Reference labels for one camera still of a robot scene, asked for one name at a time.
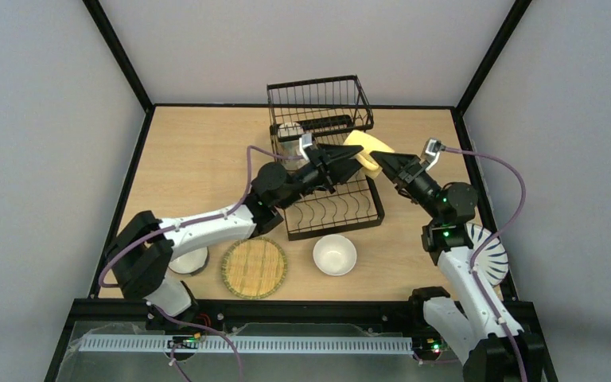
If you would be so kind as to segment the clear glass cup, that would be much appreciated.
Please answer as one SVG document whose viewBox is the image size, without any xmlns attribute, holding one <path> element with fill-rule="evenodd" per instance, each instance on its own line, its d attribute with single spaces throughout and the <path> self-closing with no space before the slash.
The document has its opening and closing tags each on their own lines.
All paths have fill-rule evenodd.
<svg viewBox="0 0 611 382">
<path fill-rule="evenodd" d="M 300 123 L 287 122 L 278 126 L 278 154 L 283 157 L 290 157 L 290 159 L 282 160 L 282 164 L 289 171 L 295 171 L 306 163 L 306 160 L 302 158 L 294 159 L 294 157 L 301 156 L 299 139 L 303 134 L 304 130 Z"/>
</svg>

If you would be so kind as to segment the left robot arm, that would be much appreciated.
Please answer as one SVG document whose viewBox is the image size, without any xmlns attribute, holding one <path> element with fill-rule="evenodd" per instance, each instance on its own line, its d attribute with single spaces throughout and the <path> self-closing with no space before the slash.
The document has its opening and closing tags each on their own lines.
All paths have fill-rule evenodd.
<svg viewBox="0 0 611 382">
<path fill-rule="evenodd" d="M 305 165 L 289 171 L 286 158 L 247 171 L 241 198 L 233 205 L 195 216 L 158 219 L 136 214 L 108 245 L 99 277 L 102 288 L 118 288 L 127 299 L 143 299 L 176 317 L 195 306 L 184 282 L 168 274 L 172 261 L 213 244 L 262 236 L 279 226 L 281 210 L 316 191 L 334 193 L 360 171 L 362 146 L 311 143 L 302 148 Z"/>
</svg>

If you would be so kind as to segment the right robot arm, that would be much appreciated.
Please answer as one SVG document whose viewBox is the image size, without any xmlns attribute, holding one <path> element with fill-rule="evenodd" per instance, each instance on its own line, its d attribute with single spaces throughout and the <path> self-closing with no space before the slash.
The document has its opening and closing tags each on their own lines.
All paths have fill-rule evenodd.
<svg viewBox="0 0 611 382">
<path fill-rule="evenodd" d="M 540 381 L 546 346 L 528 333 L 497 297 L 478 260 L 496 233 L 482 234 L 476 244 L 478 193 L 472 185 L 439 185 L 428 173 L 429 163 L 415 154 L 373 151 L 372 158 L 398 194 L 420 205 L 430 216 L 422 228 L 422 246 L 449 280 L 456 298 L 443 289 L 422 288 L 413 298 L 422 320 L 434 328 L 462 365 L 466 381 Z"/>
</svg>

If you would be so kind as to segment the yellow mug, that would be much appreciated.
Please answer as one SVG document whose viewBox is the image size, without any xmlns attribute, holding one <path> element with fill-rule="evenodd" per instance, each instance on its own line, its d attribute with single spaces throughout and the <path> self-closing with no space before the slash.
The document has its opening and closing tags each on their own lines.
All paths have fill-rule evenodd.
<svg viewBox="0 0 611 382">
<path fill-rule="evenodd" d="M 376 179 L 382 172 L 382 168 L 371 156 L 371 152 L 395 152 L 394 149 L 390 148 L 389 145 L 382 142 L 380 139 L 358 130 L 351 131 L 344 140 L 343 145 L 363 147 L 362 151 L 355 155 L 355 159 L 362 165 L 362 171 L 364 174 L 371 179 Z"/>
</svg>

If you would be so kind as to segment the black wire dish rack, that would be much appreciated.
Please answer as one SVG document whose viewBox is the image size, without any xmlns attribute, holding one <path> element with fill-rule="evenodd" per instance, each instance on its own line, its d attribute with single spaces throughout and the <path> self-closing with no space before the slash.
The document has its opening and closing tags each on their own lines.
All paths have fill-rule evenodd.
<svg viewBox="0 0 611 382">
<path fill-rule="evenodd" d="M 289 240 L 373 228 L 385 217 L 375 182 L 351 149 L 353 132 L 374 127 L 374 116 L 356 75 L 267 85 L 270 140 L 286 170 L 301 181 L 312 163 L 321 173 L 284 208 Z"/>
</svg>

